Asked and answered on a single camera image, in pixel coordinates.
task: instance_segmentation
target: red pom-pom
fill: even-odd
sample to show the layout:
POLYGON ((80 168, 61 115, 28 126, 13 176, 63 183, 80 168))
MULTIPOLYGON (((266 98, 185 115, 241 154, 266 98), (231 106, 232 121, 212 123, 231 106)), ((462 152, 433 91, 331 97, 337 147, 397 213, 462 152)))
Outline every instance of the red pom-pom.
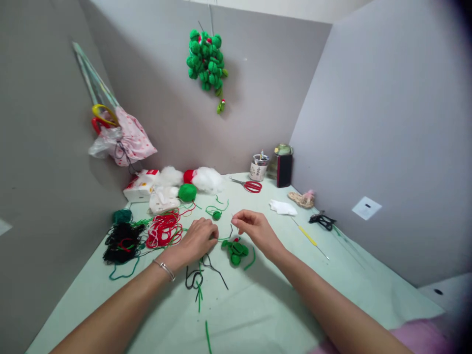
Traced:
POLYGON ((195 177, 196 173, 195 170, 187 170, 183 174, 183 182, 184 183, 192 183, 193 177, 195 177))

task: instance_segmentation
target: silver bracelet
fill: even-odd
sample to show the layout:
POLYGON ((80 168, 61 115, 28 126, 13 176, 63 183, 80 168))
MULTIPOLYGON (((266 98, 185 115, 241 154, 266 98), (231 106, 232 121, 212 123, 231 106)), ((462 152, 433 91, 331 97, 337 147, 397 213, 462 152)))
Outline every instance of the silver bracelet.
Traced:
POLYGON ((174 281, 176 279, 176 276, 174 275, 174 273, 172 273, 172 271, 169 268, 167 268, 165 263, 159 263, 157 260, 153 260, 153 262, 159 265, 162 269, 164 269, 167 272, 167 274, 171 278, 171 281, 174 281))

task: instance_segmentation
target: yellow scissors handle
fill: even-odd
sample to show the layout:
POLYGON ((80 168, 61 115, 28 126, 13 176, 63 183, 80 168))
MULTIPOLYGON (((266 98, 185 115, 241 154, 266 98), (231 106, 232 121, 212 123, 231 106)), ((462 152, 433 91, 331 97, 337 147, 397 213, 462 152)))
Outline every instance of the yellow scissors handle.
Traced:
POLYGON ((303 234, 306 236, 307 239, 310 240, 310 242, 314 245, 314 246, 317 246, 317 243, 310 237, 310 235, 308 235, 306 233, 306 231, 299 225, 298 228, 300 229, 300 231, 303 232, 303 234))
POLYGON ((113 125, 113 126, 119 126, 117 116, 115 116, 115 113, 113 113, 107 106, 95 105, 95 106, 92 107, 92 112, 93 112, 94 116, 96 116, 100 120, 104 121, 105 123, 108 123, 108 124, 113 125), (108 121, 106 119, 103 119, 100 116, 100 113, 101 113, 100 108, 104 109, 105 111, 107 111, 110 114, 110 117, 112 118, 112 121, 108 121))

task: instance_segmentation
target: crochet hook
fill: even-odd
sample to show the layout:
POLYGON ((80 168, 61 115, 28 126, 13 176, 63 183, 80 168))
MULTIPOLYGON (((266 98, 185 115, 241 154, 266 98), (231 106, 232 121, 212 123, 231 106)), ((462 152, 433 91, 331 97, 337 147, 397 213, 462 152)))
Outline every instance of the crochet hook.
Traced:
POLYGON ((306 238, 309 239, 310 242, 311 242, 316 248, 318 248, 318 249, 320 250, 320 252, 323 254, 323 256, 325 256, 326 259, 329 261, 328 256, 321 250, 321 248, 318 247, 318 244, 310 237, 310 235, 308 235, 308 234, 306 233, 306 231, 295 221, 295 219, 292 218, 292 220, 294 221, 294 223, 296 223, 296 225, 298 226, 298 228, 300 229, 300 231, 303 232, 303 234, 306 236, 306 238))

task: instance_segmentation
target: green cluster ornament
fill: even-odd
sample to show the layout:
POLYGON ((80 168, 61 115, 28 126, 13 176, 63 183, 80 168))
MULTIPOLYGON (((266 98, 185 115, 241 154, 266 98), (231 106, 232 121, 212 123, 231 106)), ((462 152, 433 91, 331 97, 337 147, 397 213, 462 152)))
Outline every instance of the green cluster ornament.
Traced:
MULTIPOLYGON (((210 91, 214 88, 215 95, 223 95, 223 78, 228 76, 225 69, 223 54, 220 52, 221 36, 216 34, 210 37, 207 32, 199 33, 196 29, 190 32, 188 45, 190 55, 187 58, 188 77, 196 80, 200 78, 202 89, 210 91)), ((216 112, 224 111, 225 100, 221 99, 216 112)))
POLYGON ((238 266, 241 263, 241 258, 246 257, 249 254, 249 249, 238 241, 229 242, 224 240, 221 244, 221 248, 228 247, 228 255, 230 256, 230 262, 234 266, 238 266))

